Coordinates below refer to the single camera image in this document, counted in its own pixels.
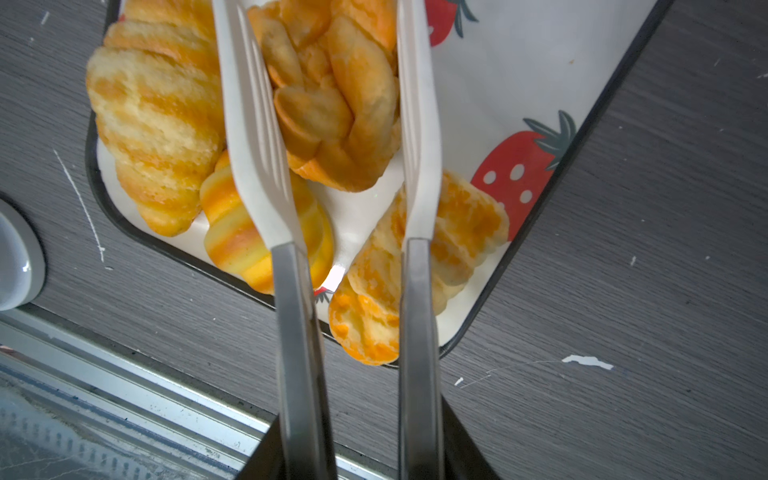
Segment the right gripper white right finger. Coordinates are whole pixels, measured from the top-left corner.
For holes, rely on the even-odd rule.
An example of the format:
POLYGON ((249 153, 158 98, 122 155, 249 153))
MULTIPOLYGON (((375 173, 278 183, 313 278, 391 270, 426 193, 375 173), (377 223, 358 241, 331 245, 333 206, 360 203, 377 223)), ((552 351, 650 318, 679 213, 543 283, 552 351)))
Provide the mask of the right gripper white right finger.
POLYGON ((442 479, 438 333, 430 266, 442 148, 424 2, 399 2, 397 35, 407 203, 400 302, 399 473, 403 479, 442 479))

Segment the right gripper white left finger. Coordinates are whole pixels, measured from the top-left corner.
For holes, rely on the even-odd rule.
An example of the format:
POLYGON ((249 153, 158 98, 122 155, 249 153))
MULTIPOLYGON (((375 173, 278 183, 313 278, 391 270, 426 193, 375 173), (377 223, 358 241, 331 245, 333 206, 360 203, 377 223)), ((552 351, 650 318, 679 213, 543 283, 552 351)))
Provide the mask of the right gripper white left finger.
POLYGON ((213 4, 236 189, 271 255, 279 414, 241 479, 338 476, 308 248, 293 198, 269 75, 244 1, 213 4))

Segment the fake croissant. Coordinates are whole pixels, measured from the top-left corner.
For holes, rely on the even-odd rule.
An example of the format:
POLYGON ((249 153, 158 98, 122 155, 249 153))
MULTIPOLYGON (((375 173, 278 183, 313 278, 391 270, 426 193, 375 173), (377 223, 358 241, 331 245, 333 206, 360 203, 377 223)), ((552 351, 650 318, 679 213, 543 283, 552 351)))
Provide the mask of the fake croissant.
POLYGON ((86 88, 118 181, 149 228, 189 229, 226 143, 208 1, 128 1, 87 63, 86 88))
MULTIPOLYGON (((309 183, 290 174, 294 202, 308 248, 314 289, 321 287, 333 266, 334 234, 328 215, 309 183)), ((224 151, 200 190, 202 210, 209 221, 204 248, 220 270, 242 278, 253 290, 274 293, 269 249, 243 205, 234 182, 230 159, 224 151)))

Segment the round fake pastry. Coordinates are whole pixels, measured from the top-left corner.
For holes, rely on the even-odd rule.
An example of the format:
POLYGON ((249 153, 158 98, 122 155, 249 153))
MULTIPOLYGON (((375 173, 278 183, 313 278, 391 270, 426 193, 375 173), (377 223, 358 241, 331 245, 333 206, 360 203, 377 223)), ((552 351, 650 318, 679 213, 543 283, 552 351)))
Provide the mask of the round fake pastry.
POLYGON ((373 187, 401 144, 394 1, 271 1, 248 19, 273 87, 289 168, 373 187))

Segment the fake twisted bread roll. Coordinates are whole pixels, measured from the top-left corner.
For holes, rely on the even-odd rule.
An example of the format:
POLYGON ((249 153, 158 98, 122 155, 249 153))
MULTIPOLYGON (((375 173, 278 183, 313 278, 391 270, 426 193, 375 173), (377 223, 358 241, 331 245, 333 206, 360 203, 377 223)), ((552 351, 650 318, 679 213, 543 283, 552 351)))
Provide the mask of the fake twisted bread roll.
MULTIPOLYGON (((399 357, 401 260, 407 202, 400 188, 356 255, 329 305, 335 340, 355 360, 382 365, 399 357)), ((434 313, 461 292, 475 270, 507 241, 504 207, 445 170, 430 246, 434 313)))

